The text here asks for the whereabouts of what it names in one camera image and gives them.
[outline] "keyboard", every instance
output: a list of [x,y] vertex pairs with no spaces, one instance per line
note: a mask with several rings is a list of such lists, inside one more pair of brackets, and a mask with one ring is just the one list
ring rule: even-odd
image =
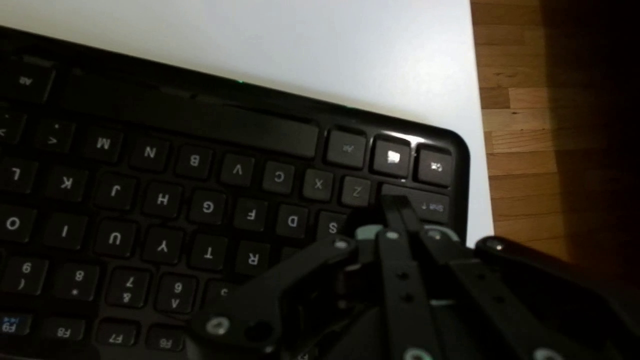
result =
[[449,130],[0,37],[0,358],[190,358],[183,320],[382,194],[466,236]]

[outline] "white desk surface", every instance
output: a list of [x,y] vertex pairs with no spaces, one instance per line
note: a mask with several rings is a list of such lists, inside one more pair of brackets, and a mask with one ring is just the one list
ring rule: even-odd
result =
[[494,231],[467,0],[1,0],[0,23],[449,127]]

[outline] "keyboard key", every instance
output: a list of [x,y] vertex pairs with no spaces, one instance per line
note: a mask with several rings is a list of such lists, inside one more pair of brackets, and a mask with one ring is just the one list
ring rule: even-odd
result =
[[452,155],[432,151],[432,149],[419,149],[418,151],[418,179],[428,183],[449,183],[452,176]]
[[331,130],[325,146],[325,162],[345,165],[345,168],[362,168],[365,153],[365,137],[357,133],[348,133],[339,130]]
[[198,224],[221,224],[226,196],[212,189],[193,189],[188,219]]
[[45,277],[47,259],[10,255],[1,273],[1,290],[37,295]]
[[41,151],[66,153],[72,148],[76,123],[59,117],[37,119],[33,146]]
[[178,155],[176,173],[203,179],[209,176],[213,149],[201,146],[183,146]]
[[98,162],[117,162],[123,133],[116,130],[91,127],[82,143],[82,155]]
[[256,159],[249,155],[226,153],[221,159],[220,181],[230,186],[251,186]]
[[91,301],[100,279],[100,266],[62,264],[55,282],[55,295],[66,299]]
[[447,196],[390,186],[390,183],[382,186],[382,194],[405,196],[419,219],[447,222]]
[[158,283],[156,306],[160,312],[190,314],[193,309],[195,292],[195,277],[165,273]]
[[408,176],[409,146],[398,140],[375,140],[373,169],[390,176]]
[[345,205],[367,205],[371,196],[371,181],[363,177],[343,176],[342,181],[342,203]]
[[228,238],[213,234],[195,234],[188,264],[200,270],[221,270]]
[[123,219],[103,219],[98,226],[94,251],[100,255],[130,257],[137,238],[137,224]]
[[0,66],[0,96],[40,104],[45,99],[52,79],[53,70],[50,67],[6,61]]
[[239,197],[235,203],[234,226],[245,231],[263,231],[266,201]]
[[170,142],[161,137],[137,137],[130,163],[137,169],[161,172],[170,153]]
[[0,143],[18,143],[26,123],[26,113],[0,107]]
[[291,194],[296,168],[280,162],[266,162],[262,187],[274,194]]
[[141,257],[158,264],[178,264],[183,234],[180,228],[153,226],[145,234]]
[[137,342],[139,325],[135,322],[103,320],[96,329],[98,343],[131,347]]
[[182,186],[151,181],[145,187],[141,212],[158,218],[178,218],[182,203]]
[[270,245],[257,242],[239,242],[235,271],[256,276],[268,267]]
[[0,242],[29,242],[36,209],[23,205],[0,205]]
[[62,201],[82,201],[87,172],[78,168],[53,165],[43,177],[43,196]]
[[334,192],[334,173],[319,169],[305,169],[302,196],[308,200],[327,201]]
[[80,342],[85,332],[85,320],[80,318],[43,318],[41,335],[64,342]]
[[145,270],[116,267],[106,290],[111,306],[141,308],[151,276]]
[[203,288],[203,306],[217,306],[221,301],[232,301],[238,286],[228,282],[209,279]]
[[182,328],[151,325],[145,332],[145,345],[161,351],[182,351],[185,343]]
[[280,205],[276,234],[284,238],[305,238],[308,209],[297,205]]
[[0,334],[26,335],[32,332],[32,314],[0,312]]
[[98,186],[94,194],[94,201],[100,207],[107,209],[130,209],[133,203],[137,179],[131,176],[121,176],[116,172],[106,172],[98,176]]
[[0,158],[0,189],[29,194],[37,163],[23,158]]
[[41,242],[52,247],[80,249],[87,216],[50,214],[43,224]]
[[334,238],[342,231],[345,214],[339,212],[319,212],[316,239]]

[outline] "wooden floor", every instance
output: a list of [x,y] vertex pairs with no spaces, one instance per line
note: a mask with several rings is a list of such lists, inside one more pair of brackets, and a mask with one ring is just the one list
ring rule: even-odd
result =
[[640,283],[638,37],[588,4],[471,0],[495,234]]

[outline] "wooden surface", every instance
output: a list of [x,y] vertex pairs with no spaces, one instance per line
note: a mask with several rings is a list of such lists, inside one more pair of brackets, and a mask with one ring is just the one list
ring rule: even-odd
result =
[[640,61],[588,4],[471,0],[495,234],[640,283]]

